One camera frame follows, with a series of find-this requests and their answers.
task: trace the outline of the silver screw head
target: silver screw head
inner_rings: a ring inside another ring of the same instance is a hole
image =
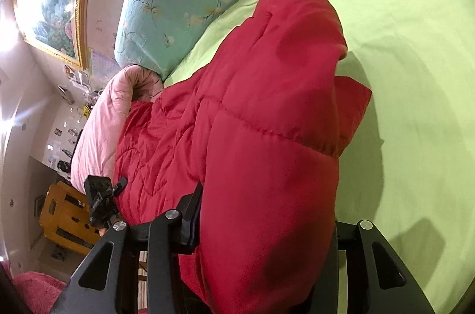
[[[112,226],[114,231],[122,231],[123,229],[125,229],[125,227],[127,227],[127,224],[125,223],[125,221],[122,220],[116,221]]]
[[[366,229],[366,230],[369,230],[369,229],[373,228],[373,223],[371,223],[371,221],[369,221],[369,220],[362,220],[360,222],[360,225],[361,225],[362,229]]]
[[[179,215],[180,212],[178,212],[176,209],[170,209],[165,212],[165,217],[170,220],[176,219]]]

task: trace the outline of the pillow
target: pillow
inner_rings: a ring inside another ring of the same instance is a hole
[[[133,100],[150,101],[163,89],[158,75],[138,65],[117,73],[107,84],[82,130],[71,162],[71,183],[83,194],[88,175],[112,179],[115,149]]]

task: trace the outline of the black mount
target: black mount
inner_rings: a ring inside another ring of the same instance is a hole
[[[136,314],[139,252],[148,250],[149,314],[211,314],[185,308],[178,254],[199,244],[203,186],[151,223],[116,221],[63,290],[51,314]],[[405,264],[370,221],[336,223],[320,276],[291,314],[336,314],[338,251],[346,251],[348,314],[434,314]]]
[[[113,198],[116,198],[127,185],[127,179],[121,178],[113,187],[111,179],[101,176],[87,176],[84,182],[86,200],[89,204],[89,223],[94,227],[109,228],[119,216],[119,210]]]

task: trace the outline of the wooden stool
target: wooden stool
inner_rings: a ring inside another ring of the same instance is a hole
[[[101,238],[89,225],[86,196],[62,182],[49,187],[39,223],[49,240],[82,255]]]

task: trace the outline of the red comforter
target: red comforter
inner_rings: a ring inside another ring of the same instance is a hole
[[[370,90],[335,77],[346,53],[327,0],[260,0],[206,67],[136,102],[116,153],[130,224],[204,186],[200,246],[183,281],[214,313],[302,302],[331,239],[338,157]]]

